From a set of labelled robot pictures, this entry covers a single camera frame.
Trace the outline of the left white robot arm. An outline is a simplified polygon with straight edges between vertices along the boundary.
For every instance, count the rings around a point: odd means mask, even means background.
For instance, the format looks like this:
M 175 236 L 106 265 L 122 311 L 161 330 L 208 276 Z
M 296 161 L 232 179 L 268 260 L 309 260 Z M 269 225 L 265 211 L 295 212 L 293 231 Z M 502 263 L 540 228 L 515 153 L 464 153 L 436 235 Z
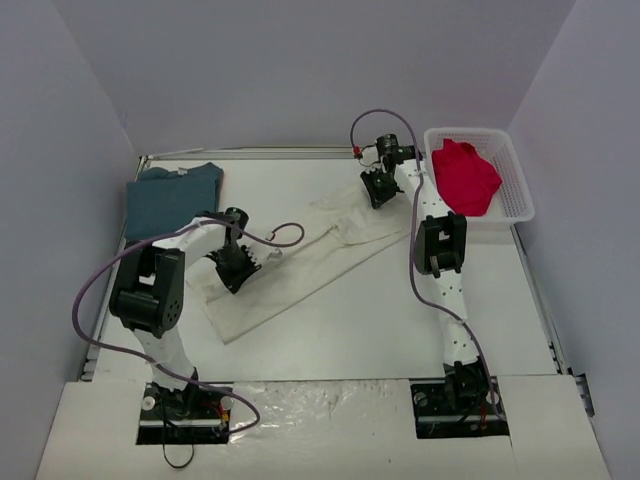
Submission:
M 177 323 L 185 294 L 185 272 L 207 258 L 224 287 L 234 294 L 258 272 L 258 260 L 241 245 L 240 231 L 249 215 L 235 207 L 205 212 L 192 230 L 152 242 L 123 257 L 109 300 L 109 310 L 133 332 L 151 359 L 152 387 L 160 411 L 179 418 L 195 415 L 204 391 L 195 384 L 198 372 L 185 353 Z

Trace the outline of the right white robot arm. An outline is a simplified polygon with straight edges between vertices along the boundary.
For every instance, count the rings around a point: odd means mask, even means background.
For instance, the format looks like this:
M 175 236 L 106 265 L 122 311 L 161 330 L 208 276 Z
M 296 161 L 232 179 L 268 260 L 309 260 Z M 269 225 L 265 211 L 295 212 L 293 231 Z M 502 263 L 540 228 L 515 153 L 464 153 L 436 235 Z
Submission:
M 443 338 L 443 398 L 461 415 L 486 398 L 491 389 L 477 339 L 467 323 L 462 287 L 467 220 L 445 203 L 418 160 L 419 151 L 402 146 L 394 134 L 378 137 L 368 148 L 376 160 L 360 177 L 371 206 L 381 208 L 398 194 L 411 201 L 410 283 L 428 280 L 429 293 L 419 300 L 437 311 Z

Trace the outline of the white t shirt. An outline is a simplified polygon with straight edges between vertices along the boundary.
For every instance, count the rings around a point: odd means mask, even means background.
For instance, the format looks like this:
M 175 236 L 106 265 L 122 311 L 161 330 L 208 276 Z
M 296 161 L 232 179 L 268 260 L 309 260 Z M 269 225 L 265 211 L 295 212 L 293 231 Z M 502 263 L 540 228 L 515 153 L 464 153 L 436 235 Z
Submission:
M 286 248 L 232 294 L 212 260 L 188 270 L 187 283 L 223 343 L 228 344 L 283 313 L 409 233 L 411 204 L 400 193 L 374 209 L 362 186 L 330 193 L 294 217 L 302 242 Z

